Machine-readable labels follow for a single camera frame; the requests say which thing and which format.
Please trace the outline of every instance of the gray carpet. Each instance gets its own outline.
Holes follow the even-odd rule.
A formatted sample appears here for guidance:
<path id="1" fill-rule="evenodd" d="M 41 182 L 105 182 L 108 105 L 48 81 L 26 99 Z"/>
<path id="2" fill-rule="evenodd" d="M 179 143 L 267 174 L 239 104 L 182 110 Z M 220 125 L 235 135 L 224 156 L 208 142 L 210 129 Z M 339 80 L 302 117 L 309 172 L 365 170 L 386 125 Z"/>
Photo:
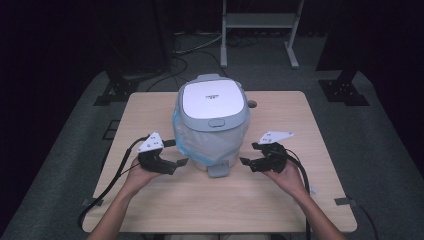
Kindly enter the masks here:
<path id="1" fill-rule="evenodd" d="M 181 49 L 205 38 L 182 36 Z M 361 73 L 354 85 L 370 106 L 347 107 L 329 103 L 319 79 L 334 79 L 339 72 L 315 72 L 324 38 L 298 37 L 294 44 L 300 69 L 293 70 L 281 39 L 260 38 L 245 48 L 228 49 L 226 74 L 245 90 L 299 90 L 305 93 L 342 186 L 369 213 L 381 239 L 424 239 L 424 182 L 385 114 L 372 84 Z M 202 49 L 219 59 L 219 47 Z M 177 91 L 185 80 L 199 74 L 224 73 L 205 53 L 182 56 L 187 69 L 175 78 L 155 85 L 151 91 Z M 184 68 L 173 60 L 172 71 Z M 160 77 L 142 82 L 145 91 Z M 108 83 L 105 73 L 93 79 L 76 104 L 37 178 L 12 219 L 2 239 L 82 239 L 77 226 L 81 202 L 92 196 L 100 176 L 102 160 L 111 144 L 102 140 L 111 120 L 120 119 L 125 103 L 93 106 Z M 350 239 L 374 239 L 366 215 L 353 208 L 358 229 Z M 303 233 L 284 234 L 304 239 Z M 142 239 L 140 234 L 122 233 L 119 239 Z"/>

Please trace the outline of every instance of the shelf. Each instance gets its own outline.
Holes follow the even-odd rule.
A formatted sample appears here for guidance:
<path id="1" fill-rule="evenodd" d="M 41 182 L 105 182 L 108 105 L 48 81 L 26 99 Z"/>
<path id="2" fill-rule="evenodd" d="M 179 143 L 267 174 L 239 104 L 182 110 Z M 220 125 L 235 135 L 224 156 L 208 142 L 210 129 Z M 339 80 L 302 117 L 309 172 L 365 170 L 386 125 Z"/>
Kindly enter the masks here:
<path id="1" fill-rule="evenodd" d="M 227 13 L 227 28 L 292 28 L 295 13 Z"/>

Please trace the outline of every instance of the person's left hand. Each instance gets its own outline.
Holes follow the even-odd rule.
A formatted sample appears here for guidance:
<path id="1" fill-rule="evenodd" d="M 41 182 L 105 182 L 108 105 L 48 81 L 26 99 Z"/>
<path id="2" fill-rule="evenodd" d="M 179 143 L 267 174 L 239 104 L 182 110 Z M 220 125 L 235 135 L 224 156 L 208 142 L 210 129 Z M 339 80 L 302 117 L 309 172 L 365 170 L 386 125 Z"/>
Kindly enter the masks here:
<path id="1" fill-rule="evenodd" d="M 161 173 L 149 172 L 141 168 L 141 166 L 136 165 L 138 165 L 137 158 L 133 160 L 131 164 L 131 167 L 133 168 L 128 172 L 127 179 L 122 186 L 122 189 L 125 189 L 125 191 L 128 191 L 133 195 L 136 195 L 140 189 L 142 189 L 150 182 L 150 180 L 159 175 L 162 175 Z"/>

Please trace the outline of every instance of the wooden table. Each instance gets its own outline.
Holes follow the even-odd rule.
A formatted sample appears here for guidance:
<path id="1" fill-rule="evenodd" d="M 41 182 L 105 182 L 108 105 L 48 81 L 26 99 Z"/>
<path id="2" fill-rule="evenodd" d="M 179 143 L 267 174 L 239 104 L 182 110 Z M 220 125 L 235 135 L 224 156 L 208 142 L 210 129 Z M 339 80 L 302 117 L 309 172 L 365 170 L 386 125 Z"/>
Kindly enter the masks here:
<path id="1" fill-rule="evenodd" d="M 304 165 L 313 199 L 343 232 L 356 229 L 349 205 L 337 206 L 334 199 L 345 197 L 314 116 L 302 92 L 246 92 L 258 106 L 250 110 L 251 122 L 240 156 L 262 157 L 253 150 L 268 130 L 292 131 L 280 141 L 294 151 Z M 116 133 L 94 197 L 107 187 L 126 149 L 138 138 L 159 132 L 163 140 L 174 139 L 172 114 L 177 93 L 134 93 L 131 95 Z M 133 148 L 131 160 L 137 156 Z M 182 156 L 176 147 L 165 148 L 162 158 L 175 161 Z M 125 177 L 91 210 L 83 224 L 92 231 L 118 193 Z M 143 233 L 272 233 L 304 232 L 305 217 L 296 202 L 261 173 L 237 162 L 230 175 L 209 178 L 193 162 L 178 168 L 174 175 L 155 178 L 135 196 L 121 228 L 122 232 Z"/>

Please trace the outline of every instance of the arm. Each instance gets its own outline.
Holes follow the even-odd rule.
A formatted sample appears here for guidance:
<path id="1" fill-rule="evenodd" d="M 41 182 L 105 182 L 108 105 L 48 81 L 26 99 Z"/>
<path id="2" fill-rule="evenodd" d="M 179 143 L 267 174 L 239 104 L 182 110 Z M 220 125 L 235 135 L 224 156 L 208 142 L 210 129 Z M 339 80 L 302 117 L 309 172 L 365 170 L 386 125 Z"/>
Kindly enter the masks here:
<path id="1" fill-rule="evenodd" d="M 132 166 L 135 164 L 137 164 L 137 159 L 134 159 Z M 131 199 L 140 189 L 146 186 L 150 180 L 159 175 L 159 173 L 146 171 L 139 166 L 131 169 L 121 190 L 87 239 L 116 239 Z"/>
<path id="2" fill-rule="evenodd" d="M 267 171 L 263 174 L 296 200 L 318 239 L 347 239 L 309 196 L 303 186 L 299 170 L 293 162 L 287 161 L 281 173 Z"/>

